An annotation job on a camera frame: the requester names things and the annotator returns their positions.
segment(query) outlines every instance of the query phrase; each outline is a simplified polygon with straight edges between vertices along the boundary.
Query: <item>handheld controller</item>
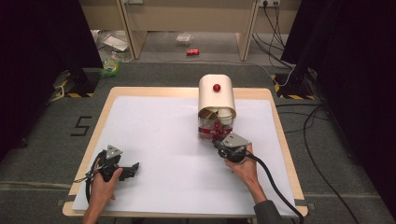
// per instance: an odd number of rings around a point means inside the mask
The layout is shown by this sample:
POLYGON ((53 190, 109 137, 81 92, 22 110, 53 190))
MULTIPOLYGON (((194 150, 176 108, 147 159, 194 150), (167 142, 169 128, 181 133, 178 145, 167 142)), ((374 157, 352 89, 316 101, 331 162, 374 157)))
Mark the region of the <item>handheld controller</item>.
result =
MULTIPOLYGON (((108 182, 113 176, 114 172, 120 168, 118 163, 120 161, 122 151, 116 147, 108 146, 107 151, 102 151, 99 160, 99 172, 101 173, 103 179, 108 182)), ((125 178, 134 177, 134 173, 139 169, 139 162, 132 167, 121 167, 122 173, 119 180, 123 181, 125 178)))
POLYGON ((229 133, 224 138, 213 141, 213 145, 218 149, 219 155, 232 162, 242 161, 247 152, 247 145, 250 142, 236 133, 229 133))

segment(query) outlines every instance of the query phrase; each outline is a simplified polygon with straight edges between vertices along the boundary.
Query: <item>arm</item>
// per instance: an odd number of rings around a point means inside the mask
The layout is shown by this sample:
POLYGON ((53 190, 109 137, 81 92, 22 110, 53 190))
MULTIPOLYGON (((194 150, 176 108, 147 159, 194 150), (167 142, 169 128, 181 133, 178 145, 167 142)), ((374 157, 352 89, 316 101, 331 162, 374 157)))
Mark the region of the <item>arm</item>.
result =
MULTIPOLYGON (((247 146, 247 151, 253 154, 252 145, 247 146)), ((254 211, 256 213, 257 222, 259 224, 276 224, 282 221, 282 217, 276 210, 274 203, 267 200, 264 190, 260 185, 259 178, 257 177, 257 162, 251 158, 245 158, 239 163, 224 160, 225 164, 231 168, 234 174, 244 182, 253 198, 254 211)))
POLYGON ((121 173, 122 168, 117 169, 111 177, 110 181, 108 182, 105 182, 100 173, 94 175, 92 181, 90 205, 88 206, 88 209, 84 214, 84 218, 82 220, 83 224, 96 223, 107 202, 110 199, 116 199, 113 195, 113 190, 116 187, 117 181, 121 173))

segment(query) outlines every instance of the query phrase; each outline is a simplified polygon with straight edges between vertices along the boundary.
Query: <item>yellow black tape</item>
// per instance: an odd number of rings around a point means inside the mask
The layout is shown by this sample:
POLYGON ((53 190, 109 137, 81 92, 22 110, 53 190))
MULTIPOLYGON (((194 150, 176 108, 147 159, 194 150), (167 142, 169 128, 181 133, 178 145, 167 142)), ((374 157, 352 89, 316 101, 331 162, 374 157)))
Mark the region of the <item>yellow black tape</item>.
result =
MULTIPOLYGON (((68 80, 70 78, 70 74, 67 75, 67 77, 64 79, 64 81, 62 82, 61 86, 62 87, 66 87, 68 80)), ((58 91, 56 93, 56 97, 59 97, 62 95, 62 90, 58 91)), ((80 98, 80 97, 93 97, 93 92, 65 92, 64 93, 65 97, 71 97, 71 98, 80 98)))
POLYGON ((301 92, 290 92, 290 89, 287 86, 279 86, 276 82, 276 75, 271 75, 271 78, 274 81, 274 88, 277 97, 283 99, 292 99, 292 100, 314 100, 314 96, 309 91, 301 91, 301 92))

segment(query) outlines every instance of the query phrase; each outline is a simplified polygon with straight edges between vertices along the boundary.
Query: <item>hand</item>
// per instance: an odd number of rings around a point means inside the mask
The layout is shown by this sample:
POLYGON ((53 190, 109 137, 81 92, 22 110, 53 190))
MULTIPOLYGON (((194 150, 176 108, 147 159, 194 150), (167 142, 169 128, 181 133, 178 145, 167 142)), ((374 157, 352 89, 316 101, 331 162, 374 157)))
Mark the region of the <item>hand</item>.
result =
MULTIPOLYGON (((253 154, 253 146, 251 144, 247 145, 247 151, 247 153, 253 154)), ((224 160, 224 162, 247 186, 254 203, 267 200, 257 177, 257 162, 248 157, 245 157, 241 162, 232 162, 229 160, 224 160)))
POLYGON ((96 220, 99 218, 108 201, 110 199, 116 199, 116 197, 114 197, 113 190, 116 187, 121 173, 122 168, 117 169, 108 182, 105 182, 100 173, 97 173, 93 176, 91 184, 90 205, 84 214, 84 224, 96 223, 96 220))

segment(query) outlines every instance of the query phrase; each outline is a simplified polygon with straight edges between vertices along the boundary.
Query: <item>gray carpet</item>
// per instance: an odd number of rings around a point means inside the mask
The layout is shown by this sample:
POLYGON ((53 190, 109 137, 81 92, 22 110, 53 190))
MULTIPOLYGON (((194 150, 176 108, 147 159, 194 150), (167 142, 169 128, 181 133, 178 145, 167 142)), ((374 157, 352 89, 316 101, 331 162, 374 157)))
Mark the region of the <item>gray carpet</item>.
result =
MULTIPOLYGON (((270 74, 285 73, 271 67, 268 70, 270 74)), ((318 174, 304 145, 301 129, 307 114, 315 108, 313 105, 321 101, 277 98, 271 79, 257 65, 203 63, 123 63, 117 76, 99 81, 92 98, 63 98, 47 106, 27 136, 28 146, 12 149, 0 163, 0 223, 80 223, 80 218, 62 214, 62 199, 75 178, 111 88, 197 87, 199 79, 206 74, 226 74, 234 87, 268 88, 276 105, 290 105, 279 107, 278 113, 310 208, 305 223, 353 223, 347 209, 318 174), (80 123, 90 128, 85 136, 71 136, 84 133, 83 129, 75 128, 81 116, 91 117, 80 123), (15 182, 35 182, 36 186, 15 182), (60 185, 54 189, 46 184, 60 185)), ((310 124, 306 140, 312 157, 359 222, 395 223, 363 169, 348 157, 326 108, 319 110, 310 124)), ((101 219, 101 223, 113 221, 101 219)), ((115 221, 130 223, 131 219, 115 221)))

